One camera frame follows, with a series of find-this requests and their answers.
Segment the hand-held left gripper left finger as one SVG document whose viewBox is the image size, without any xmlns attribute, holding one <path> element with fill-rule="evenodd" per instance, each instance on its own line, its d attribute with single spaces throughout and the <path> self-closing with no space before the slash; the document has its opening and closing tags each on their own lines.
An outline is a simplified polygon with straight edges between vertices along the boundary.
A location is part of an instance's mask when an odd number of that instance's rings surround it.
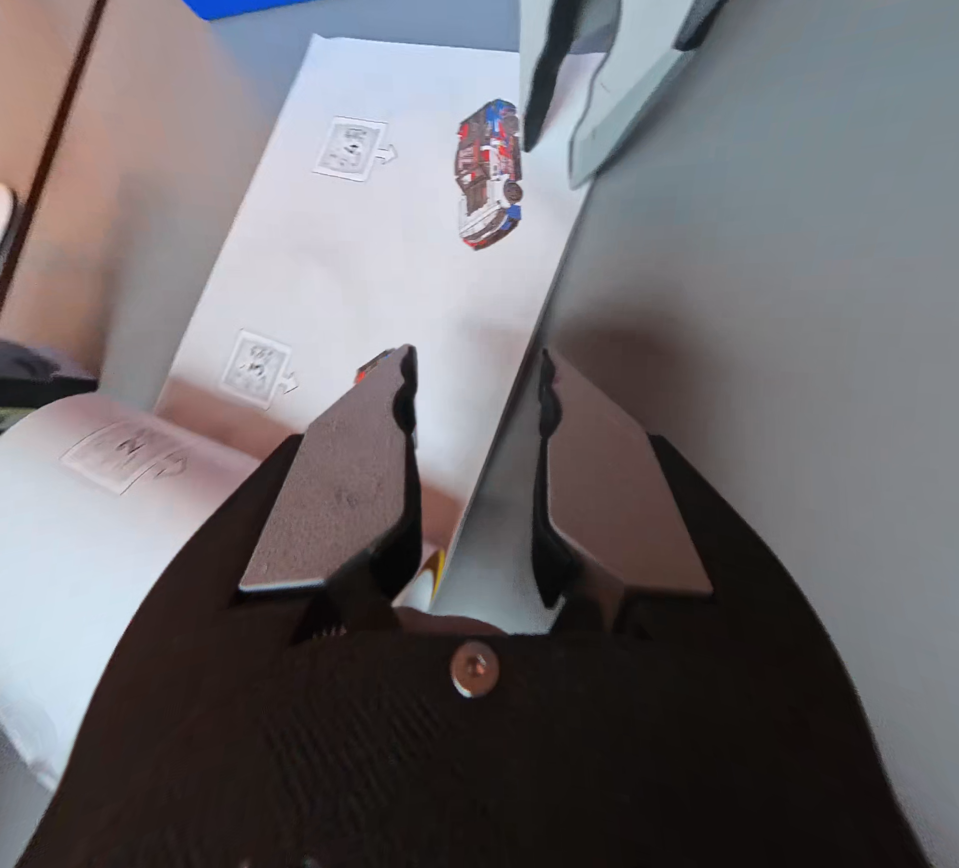
<svg viewBox="0 0 959 868">
<path fill-rule="evenodd" d="M 415 347 L 379 358 L 310 424 L 247 563 L 247 596 L 334 591 L 355 571 L 393 602 L 422 556 Z"/>
</svg>

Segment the white lego instruction booklet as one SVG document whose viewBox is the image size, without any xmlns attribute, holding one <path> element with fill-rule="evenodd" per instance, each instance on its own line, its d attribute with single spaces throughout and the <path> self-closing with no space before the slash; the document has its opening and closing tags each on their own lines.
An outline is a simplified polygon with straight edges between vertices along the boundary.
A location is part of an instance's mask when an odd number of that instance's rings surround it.
<svg viewBox="0 0 959 868">
<path fill-rule="evenodd" d="M 2 433 L 2 735 L 54 792 L 174 554 L 382 350 L 417 350 L 427 547 L 455 543 L 585 190 L 563 60 L 521 148 L 519 55 L 314 36 L 153 414 L 104 393 Z"/>
</svg>

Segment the dark cloth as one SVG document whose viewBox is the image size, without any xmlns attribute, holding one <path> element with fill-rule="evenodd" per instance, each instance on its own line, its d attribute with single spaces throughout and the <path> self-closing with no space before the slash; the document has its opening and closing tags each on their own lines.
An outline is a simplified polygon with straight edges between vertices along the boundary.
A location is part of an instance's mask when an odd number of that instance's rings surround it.
<svg viewBox="0 0 959 868">
<path fill-rule="evenodd" d="M 68 357 L 1 341 L 2 407 L 38 409 L 98 388 L 99 379 Z"/>
</svg>

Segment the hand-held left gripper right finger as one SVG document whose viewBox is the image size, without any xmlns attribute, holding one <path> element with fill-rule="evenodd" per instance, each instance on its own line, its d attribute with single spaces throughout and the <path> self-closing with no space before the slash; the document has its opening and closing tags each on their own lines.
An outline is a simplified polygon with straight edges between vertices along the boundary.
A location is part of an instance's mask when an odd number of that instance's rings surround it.
<svg viewBox="0 0 959 868">
<path fill-rule="evenodd" d="M 646 430 L 559 353 L 540 359 L 531 563 L 551 631 L 614 633 L 636 602 L 712 598 Z"/>
</svg>

